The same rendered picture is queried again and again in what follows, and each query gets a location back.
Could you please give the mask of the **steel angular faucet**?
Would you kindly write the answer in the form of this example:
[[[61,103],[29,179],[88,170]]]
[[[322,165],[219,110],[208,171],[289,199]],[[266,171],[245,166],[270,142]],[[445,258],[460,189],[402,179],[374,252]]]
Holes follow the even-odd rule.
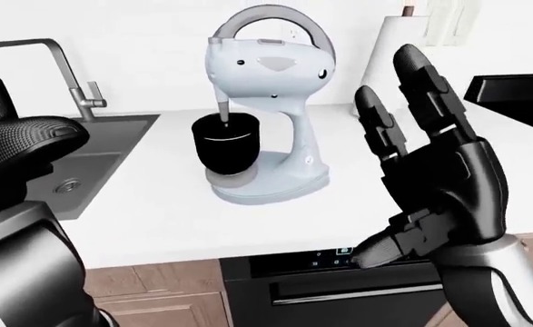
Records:
[[[95,119],[93,113],[94,108],[107,107],[108,103],[106,100],[104,100],[96,81],[89,81],[87,83],[92,95],[94,96],[94,99],[89,99],[86,97],[82,87],[79,85],[76,79],[72,67],[68,62],[63,48],[55,40],[50,38],[38,38],[0,41],[0,48],[10,48],[21,45],[45,45],[48,48],[56,66],[58,67],[58,70],[61,73],[61,76],[67,85],[68,91],[74,100],[76,108],[85,122],[92,122]]]

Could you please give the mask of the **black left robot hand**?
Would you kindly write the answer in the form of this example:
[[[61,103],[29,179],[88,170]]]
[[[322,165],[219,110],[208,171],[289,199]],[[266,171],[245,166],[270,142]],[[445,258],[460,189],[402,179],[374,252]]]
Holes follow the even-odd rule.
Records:
[[[87,144],[85,127],[62,116],[18,116],[0,79],[0,212],[27,196],[27,182],[53,172],[52,163]]]

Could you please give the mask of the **black mixer bowl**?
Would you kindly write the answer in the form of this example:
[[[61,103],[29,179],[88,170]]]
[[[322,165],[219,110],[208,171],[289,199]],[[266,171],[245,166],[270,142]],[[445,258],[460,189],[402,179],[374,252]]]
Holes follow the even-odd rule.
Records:
[[[214,173],[241,173],[259,155],[260,122],[251,114],[231,113],[227,123],[208,114],[192,124],[192,135],[199,160]]]

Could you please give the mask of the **brown wooden cabinet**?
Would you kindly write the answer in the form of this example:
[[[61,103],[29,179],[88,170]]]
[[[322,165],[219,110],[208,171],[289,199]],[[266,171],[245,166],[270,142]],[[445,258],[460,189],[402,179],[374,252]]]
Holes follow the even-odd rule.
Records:
[[[233,327],[216,259],[90,269],[85,290],[120,327]]]

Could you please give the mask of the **black dishwasher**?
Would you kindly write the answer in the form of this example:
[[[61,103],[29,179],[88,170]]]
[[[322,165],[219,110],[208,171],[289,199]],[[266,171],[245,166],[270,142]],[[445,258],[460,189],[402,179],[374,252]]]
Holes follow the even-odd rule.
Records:
[[[445,303],[430,261],[360,269],[351,253],[222,258],[233,327],[424,327]]]

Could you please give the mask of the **black cooktop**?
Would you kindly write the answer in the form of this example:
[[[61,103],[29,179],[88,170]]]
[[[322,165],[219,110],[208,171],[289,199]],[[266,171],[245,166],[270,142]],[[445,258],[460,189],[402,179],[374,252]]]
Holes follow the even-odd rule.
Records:
[[[533,74],[476,75],[464,100],[533,127]]]

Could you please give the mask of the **grey kitchen sink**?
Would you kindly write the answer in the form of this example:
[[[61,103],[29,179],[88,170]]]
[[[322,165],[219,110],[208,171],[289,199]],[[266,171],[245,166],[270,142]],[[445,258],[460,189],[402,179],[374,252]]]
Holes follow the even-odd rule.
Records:
[[[157,114],[76,119],[88,143],[53,163],[54,171],[27,183],[28,201],[44,201],[57,220],[76,220],[158,119]]]

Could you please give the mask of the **white paper towel roll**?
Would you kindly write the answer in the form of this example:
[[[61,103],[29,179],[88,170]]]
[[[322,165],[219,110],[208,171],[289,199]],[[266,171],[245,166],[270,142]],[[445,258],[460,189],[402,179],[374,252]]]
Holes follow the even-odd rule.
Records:
[[[403,45],[411,44],[418,48],[425,45],[428,22],[426,15],[386,16],[380,27],[360,86],[367,85],[373,89],[391,114],[406,105],[399,89],[400,80],[395,73],[393,56]]]

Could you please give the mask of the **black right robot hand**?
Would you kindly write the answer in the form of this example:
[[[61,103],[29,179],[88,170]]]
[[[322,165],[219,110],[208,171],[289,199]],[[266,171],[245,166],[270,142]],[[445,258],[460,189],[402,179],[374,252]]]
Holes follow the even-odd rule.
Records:
[[[352,253],[361,268],[445,245],[485,244],[506,231],[508,182],[490,143],[478,136],[446,78],[415,45],[393,56],[400,91],[429,143],[409,151],[406,138],[369,86],[354,95],[367,144],[380,160],[382,182],[401,209],[383,231]]]

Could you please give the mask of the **pale blue stand mixer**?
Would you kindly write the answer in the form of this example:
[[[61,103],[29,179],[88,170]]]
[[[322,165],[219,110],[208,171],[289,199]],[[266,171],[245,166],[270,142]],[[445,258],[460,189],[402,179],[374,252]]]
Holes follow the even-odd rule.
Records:
[[[282,40],[239,40],[249,24],[280,19],[303,29],[309,45]],[[329,184],[330,168],[319,152],[306,113],[306,101],[333,77],[336,54],[321,27],[307,15],[284,5],[256,5],[236,13],[209,37],[205,70],[212,83],[218,124],[232,127],[238,116],[230,104],[269,114],[284,114],[292,124],[289,153],[248,150],[251,163],[233,173],[207,160],[206,179],[224,201],[243,205],[279,203],[315,193]]]

